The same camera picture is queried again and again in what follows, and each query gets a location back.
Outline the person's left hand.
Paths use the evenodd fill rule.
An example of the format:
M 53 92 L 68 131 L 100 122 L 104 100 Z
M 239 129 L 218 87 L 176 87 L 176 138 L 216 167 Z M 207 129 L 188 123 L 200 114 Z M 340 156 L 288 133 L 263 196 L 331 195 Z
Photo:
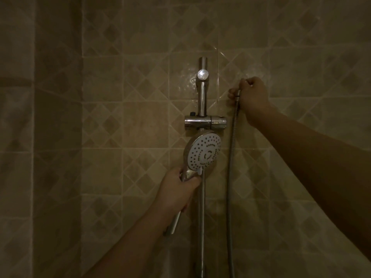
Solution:
M 154 200 L 153 205 L 170 216 L 182 211 L 188 205 L 194 192 L 182 190 L 182 172 L 181 167 L 170 169 L 163 177 Z

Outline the person's right hand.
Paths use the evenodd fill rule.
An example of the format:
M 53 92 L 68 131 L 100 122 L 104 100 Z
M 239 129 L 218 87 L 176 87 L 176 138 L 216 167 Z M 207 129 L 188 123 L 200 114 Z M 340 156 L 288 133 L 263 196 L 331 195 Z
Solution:
M 273 110 L 273 106 L 269 102 L 267 88 L 259 77 L 255 77 L 253 102 L 249 106 L 240 105 L 240 109 L 245 113 L 248 123 L 253 127 L 257 127 L 263 115 Z

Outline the chrome handheld shower head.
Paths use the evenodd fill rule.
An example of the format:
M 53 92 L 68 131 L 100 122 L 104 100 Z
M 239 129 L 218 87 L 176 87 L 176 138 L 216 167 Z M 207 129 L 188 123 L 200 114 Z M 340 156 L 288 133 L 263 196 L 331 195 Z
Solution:
M 181 166 L 180 180 L 186 182 L 199 176 L 201 183 L 197 191 L 198 232 L 204 237 L 205 234 L 205 179 L 206 169 L 217 159 L 221 149 L 221 137 L 215 131 L 204 130 L 192 137 L 185 146 L 182 155 L 180 150 L 169 154 L 171 166 Z

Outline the person's left forearm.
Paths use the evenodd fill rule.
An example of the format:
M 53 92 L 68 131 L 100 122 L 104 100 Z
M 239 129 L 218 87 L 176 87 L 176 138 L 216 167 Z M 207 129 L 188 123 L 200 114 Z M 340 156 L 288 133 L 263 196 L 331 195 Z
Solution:
M 184 202 L 175 210 L 162 203 L 153 203 L 82 278 L 140 278 L 163 231 L 188 203 Z

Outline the person's right forearm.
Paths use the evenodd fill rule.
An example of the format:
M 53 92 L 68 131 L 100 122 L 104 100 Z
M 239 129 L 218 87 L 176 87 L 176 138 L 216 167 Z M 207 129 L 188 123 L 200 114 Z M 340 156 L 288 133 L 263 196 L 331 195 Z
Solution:
M 243 110 L 327 217 L 371 262 L 371 152 L 314 131 L 269 104 Z

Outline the chrome shower head holder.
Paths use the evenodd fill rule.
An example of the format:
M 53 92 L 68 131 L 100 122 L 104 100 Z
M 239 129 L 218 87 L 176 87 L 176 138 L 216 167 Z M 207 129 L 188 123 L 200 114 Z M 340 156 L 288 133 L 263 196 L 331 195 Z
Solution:
M 227 127 L 227 119 L 222 116 L 199 116 L 195 112 L 184 117 L 185 130 L 205 129 L 205 130 L 224 130 Z

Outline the chrome shower slide rail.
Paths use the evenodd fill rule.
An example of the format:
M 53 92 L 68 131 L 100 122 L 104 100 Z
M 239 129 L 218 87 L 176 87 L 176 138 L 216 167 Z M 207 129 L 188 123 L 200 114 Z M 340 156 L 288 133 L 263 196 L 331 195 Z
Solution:
M 199 71 L 196 77 L 196 88 L 198 92 L 198 116 L 205 117 L 207 115 L 207 58 L 200 57 L 198 61 Z M 205 199 L 206 199 L 206 179 L 205 172 L 201 175 L 202 182 L 198 189 L 198 202 L 197 202 L 197 253 L 195 275 L 196 278 L 205 278 L 205 263 L 204 263 L 204 250 L 205 250 Z

